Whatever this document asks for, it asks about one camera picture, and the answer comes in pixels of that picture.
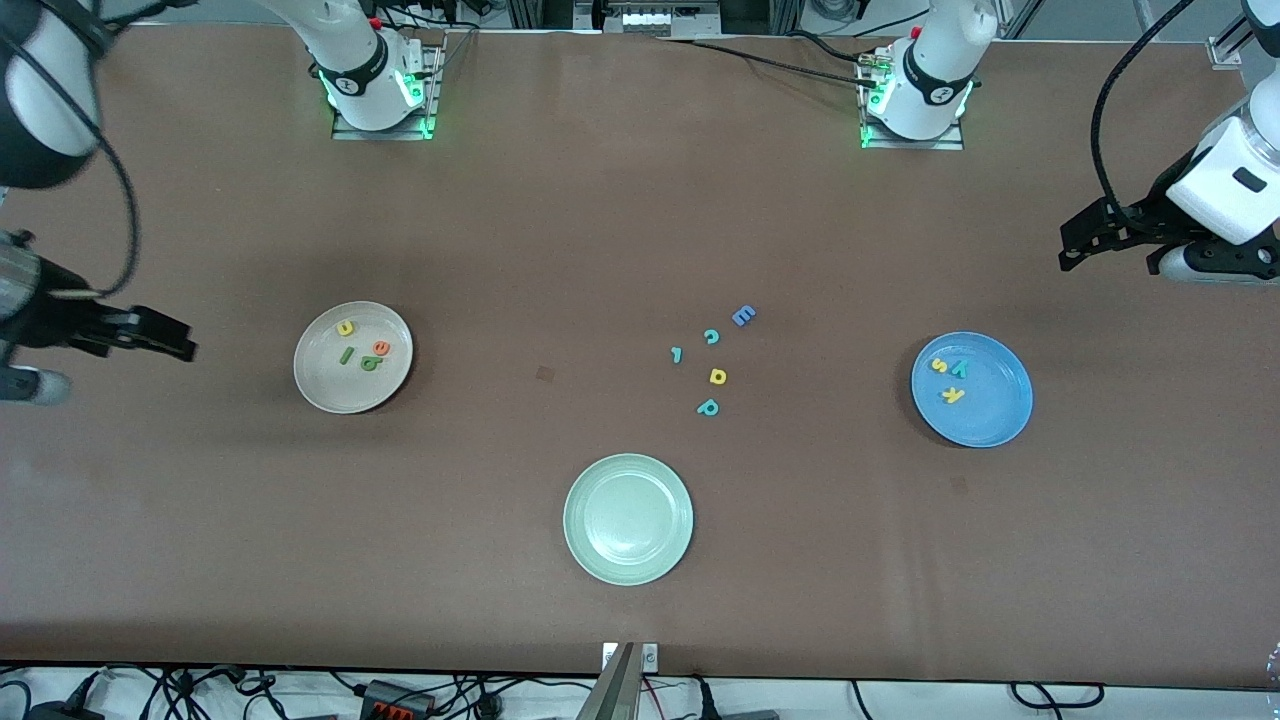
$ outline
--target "blue plate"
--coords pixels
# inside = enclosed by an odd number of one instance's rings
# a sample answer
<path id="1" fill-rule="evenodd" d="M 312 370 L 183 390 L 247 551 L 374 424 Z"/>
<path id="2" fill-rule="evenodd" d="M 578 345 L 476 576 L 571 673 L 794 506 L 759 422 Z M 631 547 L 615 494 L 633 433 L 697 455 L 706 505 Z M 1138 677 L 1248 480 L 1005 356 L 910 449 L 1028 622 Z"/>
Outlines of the blue plate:
<path id="1" fill-rule="evenodd" d="M 942 360 L 947 372 L 933 369 Z M 964 378 L 954 374 L 964 361 Z M 948 404 L 942 393 L 963 389 Z M 911 368 L 915 407 L 940 436 L 966 447 L 996 447 L 1023 432 L 1032 418 L 1032 379 L 1021 360 L 998 341 L 957 332 L 933 338 Z"/>

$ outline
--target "light green plate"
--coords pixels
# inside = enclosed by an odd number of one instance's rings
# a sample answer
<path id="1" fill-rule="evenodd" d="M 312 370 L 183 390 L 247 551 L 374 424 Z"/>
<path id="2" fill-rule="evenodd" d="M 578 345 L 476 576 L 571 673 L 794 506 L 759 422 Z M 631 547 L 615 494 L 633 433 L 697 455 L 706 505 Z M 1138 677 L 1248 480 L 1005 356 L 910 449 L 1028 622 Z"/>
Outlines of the light green plate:
<path id="1" fill-rule="evenodd" d="M 694 537 L 694 503 L 660 460 L 625 452 L 598 460 L 564 501 L 564 541 L 584 570 L 613 585 L 666 575 Z"/>

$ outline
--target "metal bracket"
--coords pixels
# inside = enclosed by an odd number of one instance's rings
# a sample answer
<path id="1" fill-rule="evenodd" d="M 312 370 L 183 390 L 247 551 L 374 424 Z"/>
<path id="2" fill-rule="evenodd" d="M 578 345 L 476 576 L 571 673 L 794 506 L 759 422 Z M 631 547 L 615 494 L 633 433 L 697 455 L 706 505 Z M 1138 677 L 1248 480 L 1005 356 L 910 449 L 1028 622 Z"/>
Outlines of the metal bracket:
<path id="1" fill-rule="evenodd" d="M 410 97 L 421 96 L 422 104 L 413 109 L 403 120 L 383 131 L 362 131 L 355 128 L 338 113 L 333 114 L 334 140 L 431 140 L 435 137 L 435 115 L 440 110 L 440 87 L 444 83 L 444 51 L 448 36 L 440 45 L 422 45 L 417 38 L 410 40 L 410 47 L 421 49 L 412 53 L 408 73 L 404 77 L 404 92 Z"/>
<path id="2" fill-rule="evenodd" d="M 618 651 L 618 643 L 604 643 L 604 652 L 600 661 L 600 669 L 609 666 L 609 660 L 613 659 L 613 653 Z M 644 643 L 640 648 L 640 656 L 644 661 L 640 670 L 648 675 L 654 675 L 658 673 L 658 643 Z"/>
<path id="3" fill-rule="evenodd" d="M 1211 35 L 1204 42 L 1208 60 L 1215 70 L 1238 70 L 1243 64 L 1240 49 L 1253 41 L 1253 28 L 1244 13 L 1236 15 L 1217 35 Z"/>

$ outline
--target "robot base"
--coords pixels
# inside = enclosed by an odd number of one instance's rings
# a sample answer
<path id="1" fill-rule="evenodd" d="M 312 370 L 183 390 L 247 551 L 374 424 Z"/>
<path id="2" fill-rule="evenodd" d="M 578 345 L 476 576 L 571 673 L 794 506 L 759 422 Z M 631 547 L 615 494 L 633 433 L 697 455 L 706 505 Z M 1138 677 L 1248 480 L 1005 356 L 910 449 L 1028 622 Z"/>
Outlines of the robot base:
<path id="1" fill-rule="evenodd" d="M 960 117 L 951 123 L 941 136 L 932 140 L 910 140 L 888 129 L 884 123 L 869 111 L 869 108 L 881 102 L 884 94 L 893 86 L 893 60 L 891 47 L 877 47 L 874 53 L 863 55 L 863 60 L 855 67 L 855 76 L 874 81 L 874 88 L 858 88 L 858 123 L 861 129 L 863 147 L 895 147 L 908 150 L 964 150 L 964 133 L 960 127 Z"/>
<path id="2" fill-rule="evenodd" d="M 448 36 L 440 41 L 440 45 L 421 45 L 415 38 L 410 41 L 410 46 L 415 50 L 420 49 L 421 55 L 419 56 L 415 53 L 410 58 L 408 70 L 412 76 L 407 74 L 403 79 L 404 96 L 406 100 L 412 99 L 413 101 L 421 97 L 421 105 L 415 108 L 403 120 L 381 131 L 358 129 L 344 120 L 342 115 L 334 113 L 332 129 L 334 140 L 416 141 L 435 137 L 435 115 L 440 108 L 440 87 L 444 82 L 443 68 Z"/>

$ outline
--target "electrical wiring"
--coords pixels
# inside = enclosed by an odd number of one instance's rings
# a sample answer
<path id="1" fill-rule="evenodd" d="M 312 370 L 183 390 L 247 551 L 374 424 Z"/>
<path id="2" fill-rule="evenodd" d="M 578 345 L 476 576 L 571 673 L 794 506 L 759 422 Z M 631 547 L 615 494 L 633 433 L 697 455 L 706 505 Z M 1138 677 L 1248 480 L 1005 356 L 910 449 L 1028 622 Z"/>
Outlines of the electrical wiring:
<path id="1" fill-rule="evenodd" d="M 717 53 L 726 53 L 736 58 L 742 58 L 744 60 L 751 60 L 755 63 L 763 63 L 765 65 L 772 65 L 774 68 L 782 68 L 783 70 L 790 70 L 792 73 L 800 73 L 805 76 L 819 77 L 824 79 L 833 79 L 838 82 L 847 82 L 849 85 L 856 85 L 859 87 L 876 87 L 876 82 L 865 78 L 855 78 L 847 76 L 837 76 L 835 73 L 827 73 L 823 70 L 815 70 L 812 68 L 801 68 L 800 65 L 792 65 L 790 63 L 782 63 L 772 58 L 762 58 L 759 55 L 751 55 L 750 53 L 742 53 L 741 50 L 733 50 L 732 47 L 724 47 L 723 45 L 704 45 L 692 40 L 672 40 L 671 42 L 678 42 L 681 45 L 691 45 L 694 47 L 705 47 L 707 50 L 714 50 Z"/>
<path id="2" fill-rule="evenodd" d="M 1047 702 L 1033 702 L 1024 698 L 1021 693 L 1018 692 L 1018 685 L 1030 685 L 1036 688 L 1042 696 L 1044 696 Z M 1019 705 L 1032 710 L 1052 710 L 1055 720 L 1062 720 L 1064 710 L 1088 710 L 1101 703 L 1102 698 L 1106 697 L 1106 689 L 1102 683 L 1083 683 L 1082 687 L 1093 688 L 1098 691 L 1098 694 L 1083 702 L 1059 702 L 1041 683 L 1009 683 L 1009 689 L 1014 693 L 1014 700 L 1016 700 Z"/>
<path id="3" fill-rule="evenodd" d="M 858 61 L 858 55 L 850 55 L 849 53 L 841 53 L 840 50 L 836 50 L 831 45 L 827 45 L 827 41 L 824 41 L 823 38 L 818 37 L 817 35 L 814 35 L 814 33 L 812 33 L 812 32 L 809 32 L 806 29 L 794 29 L 794 31 L 788 32 L 786 35 L 786 37 L 803 37 L 805 40 L 812 41 L 823 53 L 831 55 L 832 58 L 836 58 L 838 60 L 844 60 L 846 63 L 856 63 Z"/>
<path id="4" fill-rule="evenodd" d="M 649 697 L 653 698 L 653 706 L 658 710 L 658 720 L 667 720 L 667 714 L 662 711 L 662 703 L 658 702 L 658 692 L 653 689 L 653 683 L 649 678 L 641 678 L 644 680 L 644 687 L 649 691 Z"/>
<path id="5" fill-rule="evenodd" d="M 457 20 L 456 22 L 449 22 L 449 20 L 436 20 L 434 18 L 424 18 L 422 15 L 419 15 L 417 13 L 410 12 L 407 5 L 399 5 L 399 6 L 394 8 L 394 9 L 396 9 L 397 13 L 399 13 L 399 14 L 402 14 L 402 15 L 412 19 L 415 22 L 415 27 L 417 27 L 416 23 L 428 23 L 428 24 L 438 24 L 438 26 L 445 26 L 445 27 L 465 27 L 465 28 L 467 28 L 466 35 L 463 35 L 462 40 L 458 42 L 457 50 L 454 50 L 453 53 L 449 53 L 449 56 L 444 59 L 443 64 L 440 64 L 440 72 L 442 73 L 444 72 L 444 68 L 449 67 L 449 63 L 452 63 L 454 58 L 457 58 L 458 55 L 462 54 L 462 50 L 466 49 L 467 42 L 471 40 L 471 36 L 475 35 L 475 33 L 477 33 L 477 32 L 480 32 L 480 26 L 477 26 L 476 23 L 457 22 Z M 390 17 L 392 17 L 390 9 L 384 8 L 384 10 L 387 12 L 387 19 L 390 19 Z"/>
<path id="6" fill-rule="evenodd" d="M 1115 86 L 1120 76 L 1124 74 L 1129 64 L 1142 53 L 1160 31 L 1165 29 L 1165 26 L 1171 23 L 1174 18 L 1180 15 L 1183 10 L 1190 6 L 1196 0 L 1179 0 L 1176 5 L 1169 9 L 1167 13 L 1160 17 L 1147 32 L 1142 33 L 1142 37 L 1133 44 L 1132 47 L 1120 58 L 1116 67 L 1111 69 L 1107 78 L 1102 82 L 1102 88 L 1098 91 L 1098 100 L 1093 105 L 1093 119 L 1089 122 L 1089 152 L 1093 155 L 1093 170 L 1098 176 L 1098 184 L 1102 186 L 1102 195 L 1106 199 L 1107 205 L 1115 211 L 1116 218 L 1126 227 L 1139 231 L 1139 232 L 1152 232 L 1152 228 L 1144 227 L 1129 217 L 1124 206 L 1116 199 L 1116 191 L 1111 187 L 1111 179 L 1107 177 L 1107 169 L 1102 163 L 1102 110 L 1107 105 L 1107 99 L 1111 96 L 1111 88 Z"/>
<path id="7" fill-rule="evenodd" d="M 24 701 L 26 710 L 22 711 L 22 716 L 26 717 L 31 715 L 31 685 L 23 683 L 22 680 L 5 680 L 0 683 L 0 689 L 4 688 L 18 688 L 19 691 L 22 691 L 22 694 L 27 696 L 27 700 Z"/>
<path id="8" fill-rule="evenodd" d="M 901 19 L 897 19 L 897 20 L 893 20 L 893 22 L 888 22 L 888 23 L 884 23 L 884 24 L 878 24 L 878 26 L 876 26 L 876 27 L 873 27 L 870 29 L 859 31 L 859 32 L 855 32 L 854 35 L 850 35 L 847 37 L 867 37 L 868 35 L 870 35 L 873 32 L 879 32 L 879 31 L 882 31 L 882 29 L 884 29 L 887 27 L 893 27 L 893 26 L 900 26 L 902 23 L 909 23 L 909 22 L 911 22 L 914 19 L 923 18 L 924 15 L 928 15 L 928 14 L 929 14 L 929 10 L 924 9 L 924 10 L 920 10 L 919 13 L 916 13 L 914 15 L 908 15 L 905 18 L 901 18 Z M 844 31 L 846 27 L 854 24 L 855 22 L 858 22 L 858 20 L 856 19 L 849 20 L 847 23 L 845 23 L 845 24 L 842 24 L 842 26 L 840 26 L 840 27 L 837 27 L 835 29 L 828 29 L 827 32 L 823 32 L 820 35 L 826 36 L 826 37 L 832 37 L 832 36 L 840 35 L 841 31 Z"/>
<path id="9" fill-rule="evenodd" d="M 712 694 L 712 687 L 707 684 L 707 679 L 701 675 L 694 675 L 698 680 L 698 689 L 703 696 L 703 714 L 701 720 L 721 720 L 719 710 L 716 710 L 716 697 Z"/>
<path id="10" fill-rule="evenodd" d="M 884 29 L 887 27 L 893 27 L 893 26 L 900 26 L 902 23 L 909 23 L 909 22 L 911 22 L 914 19 L 923 18 L 924 15 L 928 15 L 928 14 L 929 14 L 929 10 L 920 10 L 919 13 L 916 13 L 914 15 L 908 15 L 908 17 L 900 19 L 900 20 L 893 20 L 891 23 L 884 23 L 884 24 L 876 26 L 876 27 L 873 27 L 870 29 L 864 29 L 861 32 L 855 32 L 854 35 L 850 35 L 849 37 L 867 37 L 868 35 L 870 35 L 873 32 L 879 32 L 879 31 L 882 31 L 882 29 Z"/>
<path id="11" fill-rule="evenodd" d="M 849 680 L 850 685 L 854 685 L 854 700 L 858 701 L 858 710 L 863 712 L 863 717 L 867 720 L 876 720 L 872 714 L 867 710 L 867 703 L 863 701 L 863 691 L 858 687 L 858 680 Z"/>
<path id="12" fill-rule="evenodd" d="M 49 69 L 40 63 L 40 60 L 37 60 L 31 53 L 28 53 L 27 49 L 23 47 L 22 44 L 13 37 L 9 29 L 3 26 L 0 26 L 0 42 L 3 42 L 6 47 L 9 47 L 9 50 L 14 55 L 20 58 L 24 63 L 27 63 L 27 65 L 29 65 L 31 69 L 35 70 L 37 76 L 40 76 L 40 78 L 45 82 L 45 85 L 47 85 L 49 88 L 52 90 L 54 94 L 56 94 L 58 97 L 63 102 L 65 102 L 68 108 L 70 108 L 72 114 L 74 114 L 76 118 L 79 119 L 81 123 L 83 123 L 84 128 L 88 129 L 90 135 L 93 136 L 93 140 L 97 141 L 97 145 L 99 147 L 101 147 L 102 154 L 106 155 L 108 161 L 111 164 L 111 169 L 115 170 L 115 177 L 120 183 L 120 191 L 124 193 L 124 206 L 129 224 L 129 245 L 124 261 L 124 269 L 120 272 L 116 281 L 111 283 L 106 290 L 88 290 L 88 291 L 68 290 L 68 291 L 50 292 L 50 295 L 61 299 L 92 300 L 100 297 L 110 297 L 120 292 L 122 290 L 124 290 L 127 284 L 129 284 L 129 281 L 133 279 L 133 274 L 137 272 L 138 268 L 138 250 L 141 245 L 141 237 L 140 237 L 141 233 L 138 228 L 138 200 L 133 190 L 133 182 L 129 179 L 129 174 L 128 172 L 125 172 L 124 163 L 120 160 L 119 154 L 116 154 L 115 147 L 113 147 L 111 143 L 108 142 L 106 136 L 102 135 L 102 131 L 101 128 L 97 127 L 97 123 L 95 123 L 93 119 L 88 117 L 88 113 L 84 111 L 84 109 L 79 105 L 79 102 L 76 101 L 74 97 L 72 97 L 70 92 L 68 92 L 67 88 L 63 87 L 60 82 L 58 82 L 58 78 L 55 78 L 52 73 L 50 73 Z"/>
<path id="13" fill-rule="evenodd" d="M 347 680 L 343 680 L 342 675 L 334 673 L 333 670 L 329 670 L 329 676 L 332 676 L 334 680 L 338 680 L 339 685 L 347 688 L 351 692 L 356 692 L 356 685 L 352 684 L 352 683 L 348 683 Z"/>

